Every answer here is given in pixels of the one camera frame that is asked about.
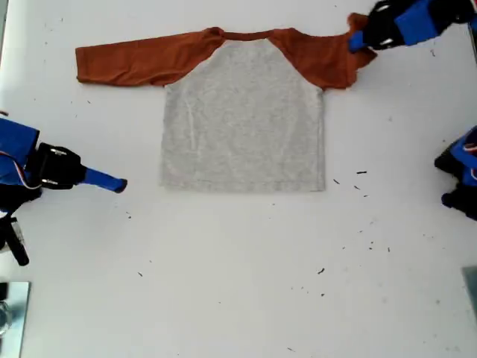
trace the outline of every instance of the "shirt hem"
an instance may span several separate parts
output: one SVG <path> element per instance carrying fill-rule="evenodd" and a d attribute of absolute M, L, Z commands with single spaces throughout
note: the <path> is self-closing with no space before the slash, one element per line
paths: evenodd
<path fill-rule="evenodd" d="M 324 183 L 311 181 L 215 182 L 209 180 L 162 180 L 167 189 L 197 192 L 322 192 Z"/>

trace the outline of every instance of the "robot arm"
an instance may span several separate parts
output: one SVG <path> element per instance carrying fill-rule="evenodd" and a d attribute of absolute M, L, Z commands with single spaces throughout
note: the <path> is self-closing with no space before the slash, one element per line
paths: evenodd
<path fill-rule="evenodd" d="M 350 39 L 350 51 L 416 45 L 439 37 L 454 23 L 477 25 L 477 0 L 382 0 L 367 26 Z"/>

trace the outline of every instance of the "long sleeve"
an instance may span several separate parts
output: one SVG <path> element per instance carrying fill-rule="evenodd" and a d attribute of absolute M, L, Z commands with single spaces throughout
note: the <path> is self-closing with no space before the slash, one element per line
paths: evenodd
<path fill-rule="evenodd" d="M 366 25 L 367 17 L 354 13 L 348 23 L 350 31 L 338 36 L 310 36 L 292 28 L 277 30 L 270 41 L 312 84 L 323 89 L 343 89 L 354 84 L 356 71 L 376 57 L 369 49 L 355 54 L 348 49 L 348 39 Z"/>
<path fill-rule="evenodd" d="M 78 80 L 114 86 L 164 86 L 191 72 L 222 45 L 217 31 L 76 48 Z"/>

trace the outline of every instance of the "white tabletop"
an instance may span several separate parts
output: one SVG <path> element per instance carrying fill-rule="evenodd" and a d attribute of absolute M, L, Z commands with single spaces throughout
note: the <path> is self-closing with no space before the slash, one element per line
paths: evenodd
<path fill-rule="evenodd" d="M 477 357 L 461 275 L 477 264 L 477 223 L 440 204 L 455 181 L 433 167 L 477 123 L 465 26 L 384 52 L 325 95 L 321 193 L 167 192 L 164 89 L 75 78 L 82 45 L 215 25 L 339 34 L 372 4 L 10 1 L 0 108 L 130 182 L 45 191 L 18 212 L 31 264 L 2 254 L 0 277 L 32 282 L 23 358 Z"/>

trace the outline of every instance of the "raglan t-shirt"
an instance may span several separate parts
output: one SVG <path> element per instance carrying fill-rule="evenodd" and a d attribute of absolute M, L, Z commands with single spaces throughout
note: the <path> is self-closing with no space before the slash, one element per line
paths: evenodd
<path fill-rule="evenodd" d="M 161 182 L 173 189 L 311 192 L 325 188 L 323 91 L 356 81 L 376 55 L 350 32 L 221 28 L 76 49 L 78 80 L 164 86 Z"/>

